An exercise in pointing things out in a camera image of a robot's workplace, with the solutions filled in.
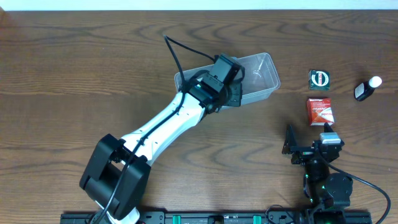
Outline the red Panadol ActiFast box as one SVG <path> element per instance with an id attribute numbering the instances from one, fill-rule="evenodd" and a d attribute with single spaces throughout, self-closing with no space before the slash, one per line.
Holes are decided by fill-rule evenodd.
<path id="1" fill-rule="evenodd" d="M 307 100 L 308 121 L 311 126 L 335 123 L 330 98 L 309 98 Z"/>

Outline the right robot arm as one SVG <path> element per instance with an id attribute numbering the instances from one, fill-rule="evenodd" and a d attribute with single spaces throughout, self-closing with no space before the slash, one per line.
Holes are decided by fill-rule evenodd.
<path id="1" fill-rule="evenodd" d="M 303 191 L 312 206 L 296 212 L 294 223 L 347 223 L 353 180 L 341 172 L 330 172 L 330 162 L 339 158 L 345 143 L 328 123 L 311 146 L 299 146 L 291 125 L 287 126 L 282 153 L 304 168 Z"/>

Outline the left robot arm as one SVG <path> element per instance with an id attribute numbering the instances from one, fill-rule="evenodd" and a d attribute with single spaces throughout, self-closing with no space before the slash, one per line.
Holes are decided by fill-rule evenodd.
<path id="1" fill-rule="evenodd" d="M 180 74 L 182 85 L 171 103 L 141 128 L 117 139 L 111 134 L 95 146 L 80 179 L 80 187 L 101 206 L 90 223 L 110 218 L 113 223 L 135 223 L 136 210 L 155 160 L 182 133 L 223 106 L 239 107 L 246 69 L 235 58 L 218 56 L 211 70 L 190 79 Z"/>

